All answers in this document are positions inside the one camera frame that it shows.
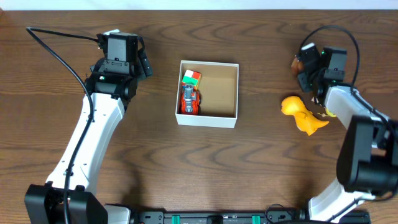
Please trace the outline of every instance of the yellow object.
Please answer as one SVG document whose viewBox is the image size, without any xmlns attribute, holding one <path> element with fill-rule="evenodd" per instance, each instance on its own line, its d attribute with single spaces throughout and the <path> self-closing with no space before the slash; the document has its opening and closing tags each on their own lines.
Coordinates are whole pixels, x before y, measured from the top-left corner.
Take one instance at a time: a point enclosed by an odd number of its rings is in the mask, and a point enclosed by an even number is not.
<svg viewBox="0 0 398 224">
<path fill-rule="evenodd" d="M 332 113 L 330 110 L 328 110 L 328 108 L 325 108 L 326 114 L 331 116 L 332 118 L 337 117 L 334 113 Z"/>
<path fill-rule="evenodd" d="M 282 113 L 293 115 L 296 125 L 300 131 L 306 132 L 309 136 L 318 128 L 326 126 L 329 121 L 320 121 L 307 110 L 303 101 L 297 96 L 287 97 L 282 101 Z"/>
</svg>

